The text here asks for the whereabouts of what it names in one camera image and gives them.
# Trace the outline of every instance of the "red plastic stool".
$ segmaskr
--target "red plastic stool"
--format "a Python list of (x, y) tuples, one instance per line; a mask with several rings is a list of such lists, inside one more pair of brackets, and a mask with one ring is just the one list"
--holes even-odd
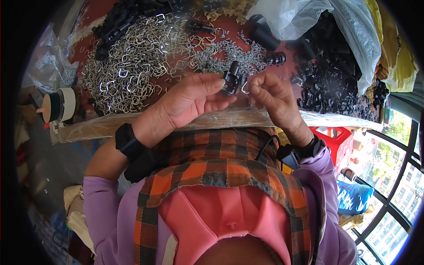
[(340, 167), (347, 166), (349, 162), (350, 155), (352, 154), (353, 148), (353, 134), (350, 130), (344, 127), (327, 127), (328, 134), (331, 136), (331, 129), (335, 129), (341, 134), (339, 134), (336, 138), (331, 138), (323, 133), (317, 132), (316, 130), (319, 127), (309, 127), (311, 131), (325, 141), (327, 146), (331, 150), (331, 158), (333, 160), (333, 165), (337, 168), (337, 171)]

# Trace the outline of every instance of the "white tape roll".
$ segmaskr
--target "white tape roll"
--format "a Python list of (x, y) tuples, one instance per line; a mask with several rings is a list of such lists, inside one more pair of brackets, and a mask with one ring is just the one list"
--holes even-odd
[(75, 92), (70, 87), (59, 88), (63, 92), (64, 98), (64, 110), (62, 119), (59, 122), (64, 120), (69, 120), (72, 118), (75, 112), (76, 100), (75, 100)]

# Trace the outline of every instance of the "hand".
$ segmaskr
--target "hand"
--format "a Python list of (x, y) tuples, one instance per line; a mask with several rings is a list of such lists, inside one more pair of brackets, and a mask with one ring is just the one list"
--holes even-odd
[(281, 128), (293, 145), (304, 147), (314, 138), (303, 121), (287, 80), (268, 72), (255, 75), (249, 85), (249, 101), (258, 109), (265, 107), (271, 121)]
[(182, 79), (155, 104), (173, 128), (181, 128), (205, 112), (222, 110), (236, 101), (235, 96), (220, 94), (222, 75), (192, 74)]

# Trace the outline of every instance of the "wrist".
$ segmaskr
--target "wrist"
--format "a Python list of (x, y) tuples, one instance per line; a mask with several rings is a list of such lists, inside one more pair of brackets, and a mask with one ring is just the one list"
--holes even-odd
[(148, 148), (154, 147), (174, 130), (166, 113), (155, 105), (143, 111), (131, 125), (137, 140)]
[(283, 131), (293, 146), (305, 147), (314, 139), (314, 134), (303, 120), (298, 126)]

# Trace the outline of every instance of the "black watch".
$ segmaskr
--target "black watch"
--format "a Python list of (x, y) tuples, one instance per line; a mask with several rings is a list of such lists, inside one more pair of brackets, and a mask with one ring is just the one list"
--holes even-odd
[(135, 138), (132, 126), (129, 123), (122, 124), (115, 132), (116, 149), (128, 157), (130, 163), (134, 162), (140, 154), (148, 149)]
[(315, 157), (321, 144), (318, 136), (314, 134), (314, 139), (305, 147), (296, 147), (291, 144), (280, 146), (277, 151), (277, 159), (293, 170), (300, 168), (299, 161), (307, 157)]
[(152, 150), (135, 138), (131, 124), (124, 123), (115, 133), (116, 149), (128, 157), (130, 163), (124, 172), (125, 178), (131, 183), (139, 182), (163, 166), (161, 154)]

